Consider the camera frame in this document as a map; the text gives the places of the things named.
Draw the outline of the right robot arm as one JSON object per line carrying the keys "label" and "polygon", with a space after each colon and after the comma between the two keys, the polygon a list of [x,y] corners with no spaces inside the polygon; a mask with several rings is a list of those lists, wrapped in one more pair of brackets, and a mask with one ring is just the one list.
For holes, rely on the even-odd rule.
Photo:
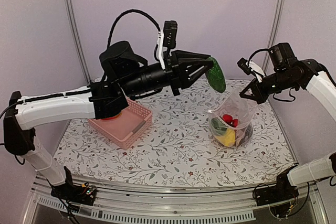
{"label": "right robot arm", "polygon": [[[266,75],[252,59],[260,52],[269,54],[274,72]],[[243,99],[266,102],[270,95],[284,90],[299,89],[314,97],[328,114],[335,118],[335,81],[327,68],[314,59],[299,60],[287,42],[278,43],[270,48],[258,49],[248,59],[241,58],[238,67],[254,79],[239,94]],[[292,187],[300,184],[317,182],[335,176],[335,152],[312,160],[309,163],[289,168],[278,175],[278,185],[271,190],[276,201],[284,200],[291,194]]]}

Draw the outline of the dark purple toy fruit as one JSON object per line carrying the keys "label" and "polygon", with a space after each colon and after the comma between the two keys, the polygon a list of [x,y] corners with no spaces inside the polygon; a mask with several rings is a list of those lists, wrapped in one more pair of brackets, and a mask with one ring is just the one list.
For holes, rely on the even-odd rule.
{"label": "dark purple toy fruit", "polygon": [[243,138],[242,138],[240,144],[242,145],[242,144],[248,142],[251,139],[252,134],[253,134],[253,126],[252,126],[252,124],[249,124],[249,126],[245,130],[245,133],[243,135]]}

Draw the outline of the clear zip top bag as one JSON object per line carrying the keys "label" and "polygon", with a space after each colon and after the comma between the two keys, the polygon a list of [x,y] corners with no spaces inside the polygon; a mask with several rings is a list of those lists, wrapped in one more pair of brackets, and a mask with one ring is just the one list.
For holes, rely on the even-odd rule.
{"label": "clear zip top bag", "polygon": [[237,148],[253,133],[252,118],[257,103],[241,98],[242,90],[235,88],[218,108],[207,111],[210,132],[224,147]]}

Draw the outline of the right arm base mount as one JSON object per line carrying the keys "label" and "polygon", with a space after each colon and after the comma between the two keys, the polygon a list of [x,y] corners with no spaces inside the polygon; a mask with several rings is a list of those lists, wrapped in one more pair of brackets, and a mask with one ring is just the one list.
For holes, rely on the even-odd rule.
{"label": "right arm base mount", "polygon": [[299,192],[291,186],[287,175],[278,175],[273,186],[264,183],[257,185],[253,190],[253,199],[257,206],[271,205],[271,214],[276,218],[287,218],[297,201]]}

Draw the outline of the red toy apple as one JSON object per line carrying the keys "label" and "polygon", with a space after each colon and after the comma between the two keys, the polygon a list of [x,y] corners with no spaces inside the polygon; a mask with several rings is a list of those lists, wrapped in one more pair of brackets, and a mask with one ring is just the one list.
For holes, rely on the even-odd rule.
{"label": "red toy apple", "polygon": [[222,119],[225,123],[227,123],[228,125],[230,125],[231,127],[237,127],[239,124],[239,120],[238,119],[234,119],[231,115],[229,114],[224,114],[222,116]]}

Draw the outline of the green toy cucumber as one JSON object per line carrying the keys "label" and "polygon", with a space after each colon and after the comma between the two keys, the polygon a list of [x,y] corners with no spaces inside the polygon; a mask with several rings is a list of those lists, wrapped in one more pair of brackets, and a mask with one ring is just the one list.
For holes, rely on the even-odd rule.
{"label": "green toy cucumber", "polygon": [[217,60],[213,57],[209,57],[213,66],[205,73],[208,84],[218,93],[224,93],[226,90],[226,82],[223,71],[218,64]]}

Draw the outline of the green toy pepper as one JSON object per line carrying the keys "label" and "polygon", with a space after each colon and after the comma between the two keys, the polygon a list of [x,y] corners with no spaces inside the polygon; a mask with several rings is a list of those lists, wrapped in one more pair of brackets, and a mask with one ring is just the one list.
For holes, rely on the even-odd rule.
{"label": "green toy pepper", "polygon": [[215,132],[215,135],[224,135],[227,127],[218,118],[212,118],[211,129]]}

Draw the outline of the yellow toy pepper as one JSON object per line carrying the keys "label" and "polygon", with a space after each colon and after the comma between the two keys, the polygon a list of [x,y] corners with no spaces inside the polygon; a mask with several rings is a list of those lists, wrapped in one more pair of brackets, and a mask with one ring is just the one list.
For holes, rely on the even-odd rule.
{"label": "yellow toy pepper", "polygon": [[224,135],[215,137],[222,145],[226,147],[232,147],[235,145],[236,132],[232,129],[227,129]]}

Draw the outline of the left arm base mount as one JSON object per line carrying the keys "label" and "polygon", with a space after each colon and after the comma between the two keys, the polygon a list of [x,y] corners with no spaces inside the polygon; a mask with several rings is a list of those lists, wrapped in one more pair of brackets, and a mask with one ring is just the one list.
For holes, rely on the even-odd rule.
{"label": "left arm base mount", "polygon": [[64,166],[64,170],[65,182],[59,186],[51,185],[51,195],[68,202],[93,206],[97,194],[96,186],[90,185],[88,182],[75,185],[70,170],[66,166]]}

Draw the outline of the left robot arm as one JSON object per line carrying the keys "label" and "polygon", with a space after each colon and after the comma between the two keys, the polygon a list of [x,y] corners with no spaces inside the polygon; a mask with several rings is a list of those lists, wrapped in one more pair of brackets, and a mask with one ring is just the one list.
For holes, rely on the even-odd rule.
{"label": "left robot arm", "polygon": [[36,137],[40,125],[72,119],[107,119],[119,114],[129,100],[171,87],[173,94],[189,88],[214,65],[209,55],[167,50],[161,60],[148,64],[127,41],[107,47],[99,57],[104,77],[72,91],[24,97],[16,91],[2,113],[4,146],[24,158],[67,200],[78,195],[70,172],[60,167]]}

